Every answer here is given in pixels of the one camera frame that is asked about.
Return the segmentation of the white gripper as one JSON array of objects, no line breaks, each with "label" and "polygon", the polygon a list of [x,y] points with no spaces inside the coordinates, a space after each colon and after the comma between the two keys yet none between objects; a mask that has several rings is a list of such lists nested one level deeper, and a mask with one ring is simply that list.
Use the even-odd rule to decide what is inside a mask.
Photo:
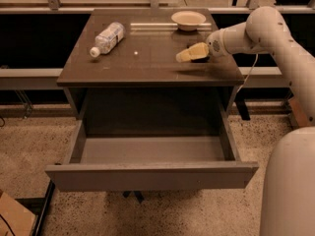
[{"label": "white gripper", "polygon": [[222,57],[227,55],[227,51],[223,42],[224,30],[219,29],[212,32],[206,40],[206,43],[199,42],[191,45],[189,48],[176,54],[177,62],[190,62],[193,60],[203,59],[208,56],[209,52],[214,57]]}]

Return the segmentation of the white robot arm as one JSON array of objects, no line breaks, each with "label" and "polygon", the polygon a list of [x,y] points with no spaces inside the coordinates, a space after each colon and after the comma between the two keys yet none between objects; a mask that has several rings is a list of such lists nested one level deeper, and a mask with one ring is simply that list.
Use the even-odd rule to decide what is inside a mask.
[{"label": "white robot arm", "polygon": [[294,40],[282,14],[260,7],[244,23],[216,30],[179,52],[176,60],[264,52],[273,57],[309,125],[282,137],[270,155],[260,236],[315,236],[315,58]]}]

